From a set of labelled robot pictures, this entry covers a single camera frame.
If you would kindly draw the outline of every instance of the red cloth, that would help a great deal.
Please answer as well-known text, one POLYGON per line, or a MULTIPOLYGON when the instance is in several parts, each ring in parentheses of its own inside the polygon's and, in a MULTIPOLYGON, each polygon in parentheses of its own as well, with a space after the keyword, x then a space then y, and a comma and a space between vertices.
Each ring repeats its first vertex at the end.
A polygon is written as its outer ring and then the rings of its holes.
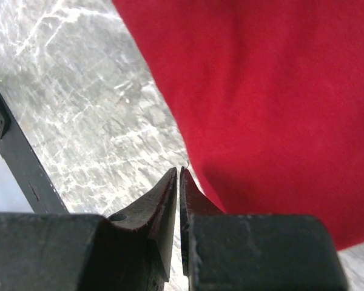
POLYGON ((216 205, 364 242, 364 1, 114 3, 216 205))

